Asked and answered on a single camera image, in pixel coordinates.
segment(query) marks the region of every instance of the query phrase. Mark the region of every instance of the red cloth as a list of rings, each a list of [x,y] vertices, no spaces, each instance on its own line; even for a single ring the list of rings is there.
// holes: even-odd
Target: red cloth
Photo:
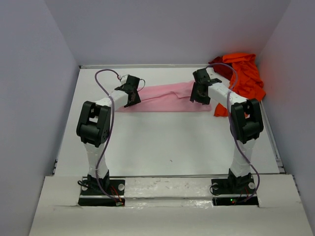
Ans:
[[[213,61],[209,62],[209,64],[213,63],[223,63],[223,58],[222,57],[216,57],[213,59]],[[223,77],[227,78],[228,80],[231,80],[233,71],[231,71],[230,68],[224,65],[214,65],[213,70],[218,73],[219,75],[222,75]]]
[[[237,94],[248,98],[256,98],[261,101],[266,95],[266,92],[262,89],[264,83],[259,77],[258,69],[255,65],[255,54],[247,53],[234,53],[223,56],[223,63],[232,63],[233,68],[238,75],[238,82],[233,91]],[[235,75],[233,74],[230,87],[234,84]],[[215,110],[215,116],[226,117],[227,109],[218,104]]]

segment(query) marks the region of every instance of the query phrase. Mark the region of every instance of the dark red cloth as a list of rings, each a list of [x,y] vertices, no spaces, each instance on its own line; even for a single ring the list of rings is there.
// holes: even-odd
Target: dark red cloth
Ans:
[[[209,64],[213,64],[213,63],[223,63],[223,57],[216,57],[214,58],[211,62],[209,62]],[[227,66],[224,65],[214,65],[213,69],[216,73],[218,73],[219,75],[222,75],[223,77],[227,78],[228,80],[231,80],[232,76],[233,76],[233,71],[228,68]]]

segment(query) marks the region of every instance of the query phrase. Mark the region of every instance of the pink cloth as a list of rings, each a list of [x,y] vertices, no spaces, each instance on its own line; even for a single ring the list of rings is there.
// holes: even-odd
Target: pink cloth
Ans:
[[[194,81],[171,85],[144,87],[139,91],[141,102],[130,107],[119,108],[118,112],[203,112],[211,105],[190,102]]]

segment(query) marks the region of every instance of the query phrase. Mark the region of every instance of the purple cable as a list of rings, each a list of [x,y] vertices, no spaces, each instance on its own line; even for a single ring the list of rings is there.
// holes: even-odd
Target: purple cable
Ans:
[[[120,79],[119,79],[119,74],[118,74],[116,71],[111,70],[111,69],[99,70],[98,72],[95,73],[95,76],[94,76],[95,81],[96,81],[96,83],[98,84],[98,86],[106,93],[106,95],[109,97],[109,99],[110,99],[111,102],[112,102],[112,121],[111,121],[111,125],[110,125],[110,128],[109,128],[109,134],[108,134],[107,142],[106,142],[105,147],[104,147],[104,149],[103,149],[103,152],[102,152],[102,154],[100,155],[99,160],[98,160],[98,162],[97,162],[97,164],[96,164],[95,176],[96,176],[96,181],[97,181],[98,187],[99,187],[100,190],[103,192],[103,194],[105,194],[107,197],[109,197],[109,198],[111,198],[111,199],[113,199],[113,200],[116,200],[114,197],[110,196],[108,193],[105,192],[105,190],[103,189],[102,185],[101,185],[100,182],[99,182],[99,177],[98,177],[98,173],[97,173],[98,166],[99,166],[100,161],[102,160],[102,157],[103,157],[103,155],[104,155],[104,153],[105,153],[105,151],[106,151],[106,149],[107,149],[107,146],[108,146],[110,137],[111,137],[111,135],[112,135],[113,126],[114,126],[114,117],[115,117],[115,104],[114,104],[114,100],[113,100],[113,98],[109,95],[109,93],[107,92],[107,90],[100,84],[100,82],[99,82],[98,79],[97,79],[97,75],[98,75],[100,72],[103,72],[103,71],[111,71],[111,72],[114,72],[114,73],[117,75],[118,80],[120,80]]]
[[[240,201],[239,203],[242,203],[242,202],[246,202],[247,200],[249,200],[250,198],[252,198],[256,193],[257,193],[257,189],[260,185],[260,175],[258,173],[258,171],[256,170],[256,168],[251,164],[250,160],[248,160],[248,158],[246,157],[246,155],[242,152],[240,146],[238,145],[238,142],[237,142],[237,137],[236,137],[236,133],[235,133],[235,127],[234,127],[234,124],[233,124],[233,120],[232,120],[232,116],[231,116],[231,112],[230,112],[230,95],[231,95],[231,92],[232,92],[232,89],[236,86],[237,82],[238,82],[238,75],[237,75],[237,72],[233,69],[233,67],[227,65],[227,64],[224,64],[224,63],[213,63],[213,64],[210,64],[208,65],[206,68],[209,68],[209,67],[213,67],[214,65],[224,65],[228,68],[230,68],[233,73],[235,74],[235,81],[232,85],[232,87],[230,88],[230,91],[228,92],[227,94],[227,102],[226,102],[226,106],[227,106],[227,113],[228,113],[228,120],[230,122],[230,126],[231,126],[231,133],[232,133],[232,136],[233,136],[233,139],[234,139],[234,143],[236,145],[236,148],[238,149],[238,151],[240,152],[240,154],[244,157],[244,159],[246,160],[246,162],[250,165],[250,167],[255,171],[255,173],[257,174],[257,186],[254,190],[254,192],[247,198],[245,198],[244,200]]]

